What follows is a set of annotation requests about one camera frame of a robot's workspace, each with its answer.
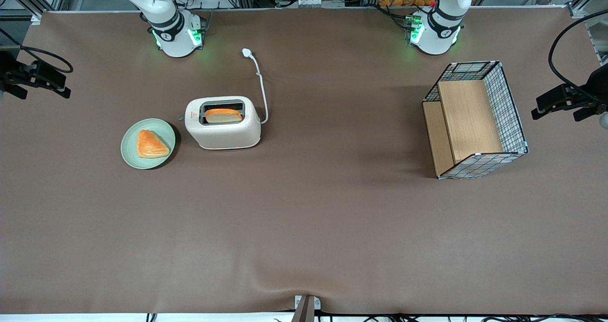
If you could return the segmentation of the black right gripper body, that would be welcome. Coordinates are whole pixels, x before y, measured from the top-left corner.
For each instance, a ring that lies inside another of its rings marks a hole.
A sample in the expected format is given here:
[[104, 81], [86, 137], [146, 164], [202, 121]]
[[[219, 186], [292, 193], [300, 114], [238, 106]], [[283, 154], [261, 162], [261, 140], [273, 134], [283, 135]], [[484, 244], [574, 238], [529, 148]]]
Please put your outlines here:
[[10, 84], [24, 84], [29, 81], [26, 65], [16, 60], [11, 52], [0, 52], [0, 86], [8, 87]]

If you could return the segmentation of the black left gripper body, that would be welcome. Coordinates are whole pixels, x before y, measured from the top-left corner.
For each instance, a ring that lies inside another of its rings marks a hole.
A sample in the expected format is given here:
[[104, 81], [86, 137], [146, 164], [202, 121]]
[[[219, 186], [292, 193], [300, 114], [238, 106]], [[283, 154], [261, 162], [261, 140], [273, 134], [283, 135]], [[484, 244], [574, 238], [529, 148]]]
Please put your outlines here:
[[587, 79], [587, 93], [608, 105], [608, 64], [593, 71]]

